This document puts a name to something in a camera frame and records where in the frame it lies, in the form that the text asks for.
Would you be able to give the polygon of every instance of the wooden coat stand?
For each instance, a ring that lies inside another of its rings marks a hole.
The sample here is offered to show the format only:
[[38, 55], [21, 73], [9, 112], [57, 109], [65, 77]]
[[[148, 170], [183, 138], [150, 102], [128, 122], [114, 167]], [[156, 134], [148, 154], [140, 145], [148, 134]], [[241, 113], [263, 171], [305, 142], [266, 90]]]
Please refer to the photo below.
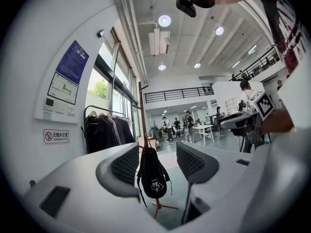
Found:
[[[147, 137], [147, 130], [146, 130], [146, 121], [145, 121], [145, 112], [144, 112], [144, 104], [143, 104], [143, 100], [142, 100], [142, 91], [143, 89], [147, 88], [148, 85], [146, 85], [145, 87], [141, 88], [141, 82], [138, 82], [138, 88], [139, 88], [139, 102], [140, 102], [140, 107], [134, 106], [135, 108], [140, 109], [141, 112], [141, 123], [142, 123], [142, 132], [144, 135], [144, 147], [147, 148], [148, 147], [148, 137]], [[156, 218], [156, 215], [158, 213], [158, 211], [162, 208], [170, 208], [170, 209], [175, 209], [175, 210], [179, 210], [178, 207], [171, 207], [171, 206], [167, 206], [167, 205], [162, 205], [160, 204], [159, 199], [156, 199], [156, 203], [152, 202], [152, 204], [156, 205], [156, 211], [155, 211], [155, 216], [154, 218]]]

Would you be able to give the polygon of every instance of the ceiling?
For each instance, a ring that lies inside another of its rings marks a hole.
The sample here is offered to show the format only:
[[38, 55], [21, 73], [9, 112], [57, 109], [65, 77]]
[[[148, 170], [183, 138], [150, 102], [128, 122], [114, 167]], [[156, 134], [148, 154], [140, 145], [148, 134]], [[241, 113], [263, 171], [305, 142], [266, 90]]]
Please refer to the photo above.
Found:
[[[159, 26], [160, 31], [171, 32], [169, 54], [150, 55], [148, 33], [153, 32], [155, 26], [138, 25], [149, 78], [176, 74], [228, 76], [233, 72], [233, 65], [254, 45], [257, 45], [257, 52], [268, 45], [255, 19], [238, 3], [210, 9], [196, 6], [196, 18], [179, 11], [176, 0], [133, 0], [133, 3], [138, 24], [157, 21], [161, 15], [172, 19], [170, 26]], [[215, 34], [218, 26], [225, 30], [220, 36]], [[255, 53], [246, 58], [255, 61], [258, 58]], [[201, 67], [194, 68], [196, 63]], [[158, 70], [159, 65], [165, 65], [166, 69]]]
[[165, 110], [167, 111], [165, 113], [167, 115], [167, 114], [173, 114], [173, 113], [184, 113], [185, 110], [188, 110], [190, 112], [193, 110], [200, 110], [202, 107], [205, 107], [205, 106], [207, 107], [206, 101], [205, 102], [189, 103], [189, 104], [181, 104], [181, 105], [164, 107], [164, 108], [151, 109], [151, 110], [146, 110], [146, 112], [150, 116], [161, 116]]

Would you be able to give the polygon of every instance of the clothes rack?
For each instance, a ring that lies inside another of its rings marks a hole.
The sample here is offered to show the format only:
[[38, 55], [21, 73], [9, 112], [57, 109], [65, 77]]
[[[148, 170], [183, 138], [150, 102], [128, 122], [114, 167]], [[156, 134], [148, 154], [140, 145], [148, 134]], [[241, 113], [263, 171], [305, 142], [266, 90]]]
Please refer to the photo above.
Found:
[[81, 130], [83, 131], [84, 133], [84, 138], [86, 140], [86, 150], [87, 150], [87, 153], [90, 153], [90, 149], [89, 149], [89, 144], [88, 144], [88, 140], [87, 140], [87, 135], [86, 135], [86, 110], [90, 107], [93, 107], [93, 108], [96, 108], [96, 109], [100, 109], [100, 110], [103, 110], [103, 111], [108, 111], [108, 112], [112, 112], [112, 113], [116, 113], [116, 114], [121, 114], [121, 115], [124, 115], [124, 118], [125, 117], [125, 114], [124, 113], [121, 113], [121, 112], [117, 112], [117, 111], [112, 111], [112, 110], [108, 110], [108, 109], [104, 109], [102, 107], [98, 107], [98, 106], [95, 106], [95, 105], [89, 105], [87, 106], [85, 109], [84, 109], [84, 112], [83, 112], [83, 127], [84, 129], [81, 127]]

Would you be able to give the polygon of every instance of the white desk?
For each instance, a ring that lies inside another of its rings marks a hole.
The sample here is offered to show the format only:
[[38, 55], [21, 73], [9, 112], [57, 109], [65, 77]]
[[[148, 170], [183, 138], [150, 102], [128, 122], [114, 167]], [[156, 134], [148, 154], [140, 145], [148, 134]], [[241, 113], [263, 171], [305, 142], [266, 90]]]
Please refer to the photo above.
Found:
[[211, 128], [213, 125], [198, 125], [197, 127], [193, 127], [193, 129], [198, 129], [199, 130], [199, 134], [203, 135], [203, 140], [204, 140], [204, 146], [205, 146], [205, 136], [209, 136], [211, 135], [211, 138], [214, 142], [214, 136], [213, 136], [213, 132], [212, 129], [210, 129], [210, 133], [205, 133], [205, 129], [207, 128]]

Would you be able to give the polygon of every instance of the ceiling pipe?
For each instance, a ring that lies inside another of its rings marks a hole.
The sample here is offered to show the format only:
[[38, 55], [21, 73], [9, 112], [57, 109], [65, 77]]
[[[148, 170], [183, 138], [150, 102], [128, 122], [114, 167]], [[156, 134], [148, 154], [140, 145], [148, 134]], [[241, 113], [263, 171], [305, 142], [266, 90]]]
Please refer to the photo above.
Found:
[[124, 13], [125, 13], [125, 20], [127, 22], [128, 28], [130, 30], [130, 34], [131, 34], [132, 42], [133, 42], [133, 45], [134, 45], [136, 57], [138, 59], [139, 68], [142, 70], [144, 82], [147, 83], [148, 82], [148, 77], [147, 77], [146, 68], [144, 68], [145, 63], [142, 63], [141, 58], [138, 55], [138, 53], [141, 52], [141, 51], [138, 50], [135, 34], [134, 34], [134, 31], [133, 31], [133, 25], [132, 25], [131, 19], [129, 17], [129, 10], [128, 10], [128, 7], [127, 7], [127, 2], [126, 2], [126, 0], [121, 0], [121, 2], [122, 2], [122, 6], [123, 6], [123, 9], [124, 9]]
[[144, 60], [143, 51], [141, 49], [141, 43], [140, 43], [140, 37], [139, 37], [139, 32], [138, 32], [138, 26], [137, 26], [137, 21], [136, 21], [136, 14], [135, 14], [135, 10], [134, 10], [133, 0], [129, 0], [129, 2], [130, 2], [130, 9], [131, 9], [131, 14], [132, 14], [132, 18], [133, 18], [135, 34], [136, 34], [136, 37], [137, 37], [138, 49], [139, 49], [139, 53], [138, 53], [138, 51], [136, 53], [140, 54], [143, 70], [144, 70], [144, 72], [146, 74], [146, 81], [148, 82], [147, 70], [146, 70], [146, 66], [145, 66], [145, 60]]

